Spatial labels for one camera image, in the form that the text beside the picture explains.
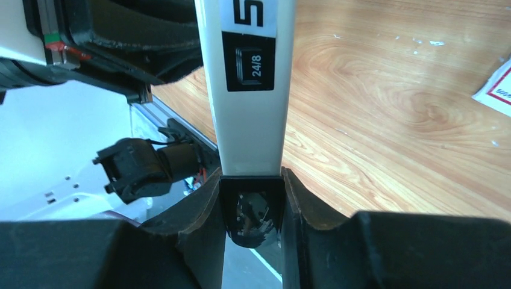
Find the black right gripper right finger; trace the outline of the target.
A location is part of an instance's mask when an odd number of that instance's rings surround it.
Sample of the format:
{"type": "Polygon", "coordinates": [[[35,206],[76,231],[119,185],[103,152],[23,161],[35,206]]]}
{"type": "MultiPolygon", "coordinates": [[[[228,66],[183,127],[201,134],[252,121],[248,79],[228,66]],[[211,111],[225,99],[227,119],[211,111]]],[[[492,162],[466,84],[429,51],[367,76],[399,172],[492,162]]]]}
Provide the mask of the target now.
{"type": "Polygon", "coordinates": [[[284,288],[509,288],[510,224],[359,211],[347,217],[283,169],[284,288]]]}

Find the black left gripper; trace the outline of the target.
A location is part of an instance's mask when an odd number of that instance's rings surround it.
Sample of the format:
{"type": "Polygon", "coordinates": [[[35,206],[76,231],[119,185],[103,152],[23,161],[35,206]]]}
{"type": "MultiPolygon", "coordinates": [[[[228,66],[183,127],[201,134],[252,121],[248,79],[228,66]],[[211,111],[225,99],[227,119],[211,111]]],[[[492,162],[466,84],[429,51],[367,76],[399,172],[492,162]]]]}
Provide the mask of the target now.
{"type": "Polygon", "coordinates": [[[147,103],[202,66],[193,1],[2,1],[1,95],[70,80],[147,103]]]}

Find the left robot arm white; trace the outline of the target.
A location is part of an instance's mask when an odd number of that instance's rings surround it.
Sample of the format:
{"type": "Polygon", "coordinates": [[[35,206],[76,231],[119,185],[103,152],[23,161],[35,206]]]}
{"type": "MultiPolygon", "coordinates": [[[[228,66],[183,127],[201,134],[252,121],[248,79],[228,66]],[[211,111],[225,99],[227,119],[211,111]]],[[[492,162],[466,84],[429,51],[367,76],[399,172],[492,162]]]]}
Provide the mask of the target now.
{"type": "Polygon", "coordinates": [[[152,87],[202,66],[193,1],[1,2],[1,219],[142,217],[217,155],[152,87]]]}

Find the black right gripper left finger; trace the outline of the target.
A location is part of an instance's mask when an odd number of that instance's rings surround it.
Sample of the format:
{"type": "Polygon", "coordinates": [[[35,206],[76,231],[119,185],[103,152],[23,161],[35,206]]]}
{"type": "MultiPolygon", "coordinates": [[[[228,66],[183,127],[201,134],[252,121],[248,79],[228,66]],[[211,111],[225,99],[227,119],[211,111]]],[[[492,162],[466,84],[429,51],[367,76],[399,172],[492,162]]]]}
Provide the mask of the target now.
{"type": "Polygon", "coordinates": [[[1,223],[2,288],[221,288],[221,169],[134,226],[118,219],[1,223]]]}

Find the white and black stapler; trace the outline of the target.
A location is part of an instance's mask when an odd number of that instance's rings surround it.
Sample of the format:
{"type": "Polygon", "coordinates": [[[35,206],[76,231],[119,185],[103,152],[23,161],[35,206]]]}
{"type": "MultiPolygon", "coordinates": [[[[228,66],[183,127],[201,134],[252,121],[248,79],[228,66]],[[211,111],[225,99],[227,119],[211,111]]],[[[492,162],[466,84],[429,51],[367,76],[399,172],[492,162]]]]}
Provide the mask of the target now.
{"type": "Polygon", "coordinates": [[[196,1],[227,233],[242,247],[277,239],[295,1],[196,1]]]}

